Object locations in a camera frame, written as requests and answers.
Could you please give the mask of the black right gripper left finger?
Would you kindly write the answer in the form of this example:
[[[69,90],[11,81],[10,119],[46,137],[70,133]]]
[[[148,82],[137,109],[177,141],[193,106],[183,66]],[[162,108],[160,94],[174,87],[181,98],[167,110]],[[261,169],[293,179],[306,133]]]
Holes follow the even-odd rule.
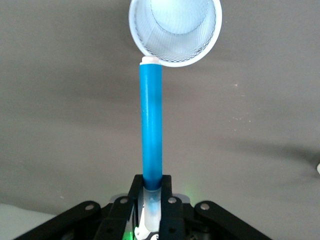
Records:
[[[105,207],[84,201],[18,236],[17,240],[121,240],[126,227],[137,225],[137,207],[143,176],[134,176],[127,195]]]

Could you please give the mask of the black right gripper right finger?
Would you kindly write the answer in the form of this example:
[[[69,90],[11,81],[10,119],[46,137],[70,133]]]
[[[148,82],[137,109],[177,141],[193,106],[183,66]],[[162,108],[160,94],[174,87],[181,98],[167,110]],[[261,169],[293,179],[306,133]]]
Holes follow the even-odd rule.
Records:
[[[192,206],[173,196],[172,177],[161,181],[160,240],[269,240],[270,238],[218,204]]]

